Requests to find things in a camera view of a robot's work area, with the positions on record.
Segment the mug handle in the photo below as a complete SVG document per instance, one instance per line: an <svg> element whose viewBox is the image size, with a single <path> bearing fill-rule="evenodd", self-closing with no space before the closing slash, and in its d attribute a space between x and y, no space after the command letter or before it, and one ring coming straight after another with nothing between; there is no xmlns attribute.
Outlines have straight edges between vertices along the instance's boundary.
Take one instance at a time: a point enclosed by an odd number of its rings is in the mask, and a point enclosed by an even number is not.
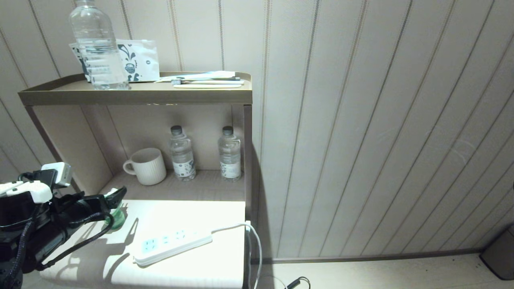
<svg viewBox="0 0 514 289"><path fill-rule="evenodd" d="M123 170L125 172L127 172L127 174L135 175L136 172L134 170L128 168L128 165L132 165L132 164L133 164L133 162L131 160L127 160L126 162L123 163Z"/></svg>

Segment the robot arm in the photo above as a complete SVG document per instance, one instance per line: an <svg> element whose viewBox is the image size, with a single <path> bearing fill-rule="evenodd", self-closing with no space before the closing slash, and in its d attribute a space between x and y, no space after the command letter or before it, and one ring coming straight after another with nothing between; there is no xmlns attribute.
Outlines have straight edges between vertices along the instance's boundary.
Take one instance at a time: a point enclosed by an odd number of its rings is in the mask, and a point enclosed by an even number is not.
<svg viewBox="0 0 514 289"><path fill-rule="evenodd" d="M71 167L58 162L23 173L17 182L0 184L0 285L21 288L22 273L44 270L74 250L106 233L113 223L110 209L126 194L123 187L109 196L84 192L56 197L54 190L70 185ZM85 223L109 218L110 225L68 249L54 260L43 261Z"/></svg>

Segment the baseboard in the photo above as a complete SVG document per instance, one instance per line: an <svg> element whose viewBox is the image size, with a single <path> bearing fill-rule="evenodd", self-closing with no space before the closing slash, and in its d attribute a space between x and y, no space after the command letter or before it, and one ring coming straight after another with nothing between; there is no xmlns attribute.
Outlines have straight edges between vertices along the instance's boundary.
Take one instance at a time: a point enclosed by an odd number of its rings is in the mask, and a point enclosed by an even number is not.
<svg viewBox="0 0 514 289"><path fill-rule="evenodd" d="M355 257L312 257L312 258L263 258L263 264L286 264L286 263L324 263L324 262L361 262L361 261L382 261L382 260L401 260L416 258L431 258L442 256L454 256L464 254L480 253L482 248L462 249L441 252L409 253L393 255L374 255L374 256L355 256ZM258 264L258 259L252 259L252 264Z"/></svg>

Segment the beige wall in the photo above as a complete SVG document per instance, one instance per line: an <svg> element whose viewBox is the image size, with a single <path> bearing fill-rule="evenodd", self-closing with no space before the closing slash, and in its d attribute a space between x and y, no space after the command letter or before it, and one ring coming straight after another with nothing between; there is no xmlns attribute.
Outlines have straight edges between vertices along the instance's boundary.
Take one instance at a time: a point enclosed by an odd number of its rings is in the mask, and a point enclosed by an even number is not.
<svg viewBox="0 0 514 289"><path fill-rule="evenodd" d="M97 0L161 70L253 76L267 257L484 246L514 221L514 2ZM71 0L0 2L0 179L51 155L16 92L80 67Z"/></svg>

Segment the large water bottle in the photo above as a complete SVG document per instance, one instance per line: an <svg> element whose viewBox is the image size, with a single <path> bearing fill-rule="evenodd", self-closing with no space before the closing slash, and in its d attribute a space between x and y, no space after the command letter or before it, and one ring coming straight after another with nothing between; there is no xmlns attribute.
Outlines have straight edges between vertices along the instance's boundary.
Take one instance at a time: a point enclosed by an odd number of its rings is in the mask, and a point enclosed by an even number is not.
<svg viewBox="0 0 514 289"><path fill-rule="evenodd" d="M234 135L233 127L223 127L218 149L222 179L237 181L241 177L241 141Z"/></svg>
<svg viewBox="0 0 514 289"><path fill-rule="evenodd" d="M177 178L184 182L194 179L196 168L191 140L179 125L171 127L170 151L173 170Z"/></svg>
<svg viewBox="0 0 514 289"><path fill-rule="evenodd" d="M130 89L109 16L95 6L94 0L75 3L69 21L93 87Z"/></svg>

